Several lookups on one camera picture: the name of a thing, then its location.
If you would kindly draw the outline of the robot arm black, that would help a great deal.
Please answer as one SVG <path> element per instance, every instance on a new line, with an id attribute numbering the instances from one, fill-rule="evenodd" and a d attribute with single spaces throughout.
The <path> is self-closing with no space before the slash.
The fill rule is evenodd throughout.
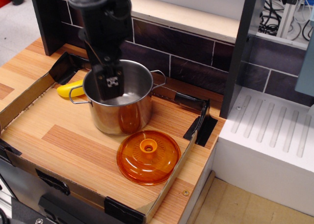
<path id="1" fill-rule="evenodd" d="M 91 63 L 96 97 L 100 102 L 122 96 L 124 73 L 120 63 L 123 42 L 133 32 L 131 0 L 68 0 L 80 12 L 84 42 Z"/>

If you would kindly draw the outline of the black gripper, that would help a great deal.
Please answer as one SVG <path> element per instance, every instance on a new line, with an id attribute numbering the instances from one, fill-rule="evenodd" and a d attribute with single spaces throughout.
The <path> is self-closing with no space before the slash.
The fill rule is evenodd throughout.
<path id="1" fill-rule="evenodd" d="M 123 95 L 121 44 L 132 35 L 131 0 L 71 0 L 83 20 L 84 41 L 102 101 Z"/>

